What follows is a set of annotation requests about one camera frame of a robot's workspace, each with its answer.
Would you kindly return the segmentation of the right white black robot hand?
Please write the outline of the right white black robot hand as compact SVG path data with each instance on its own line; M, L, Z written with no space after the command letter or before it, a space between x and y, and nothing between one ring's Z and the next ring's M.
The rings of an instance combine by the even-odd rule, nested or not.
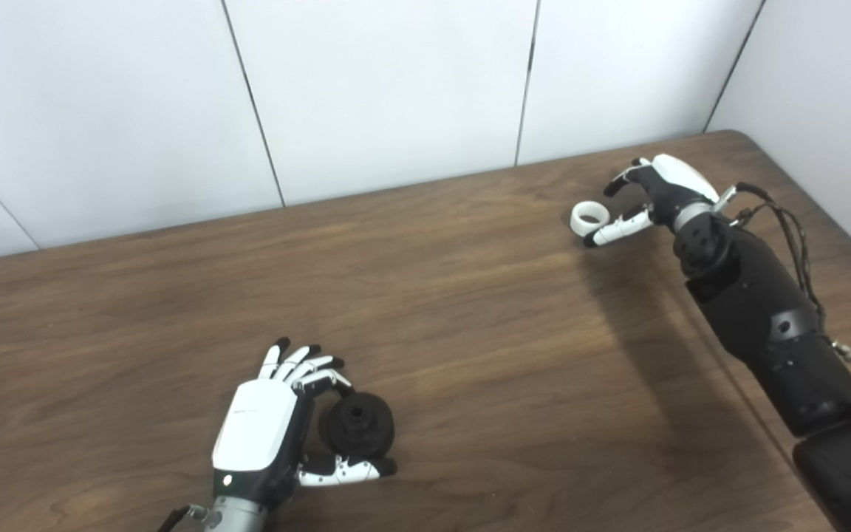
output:
M587 248L610 245L653 225L676 232L693 216L709 212L720 200L716 189L700 172L681 159L659 154L642 157L611 179L605 197L614 197L628 185L641 186L647 202L582 236Z

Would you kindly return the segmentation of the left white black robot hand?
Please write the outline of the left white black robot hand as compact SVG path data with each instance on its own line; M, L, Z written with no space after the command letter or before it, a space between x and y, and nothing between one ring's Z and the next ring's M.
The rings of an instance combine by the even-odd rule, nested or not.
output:
M341 373L344 360L322 354L318 344L293 352L290 345L288 337L274 341L256 377L234 391L212 454L216 499L243 499L277 511L300 487L368 482L398 472L389 457L305 452L317 398L327 392L344 400L359 394Z

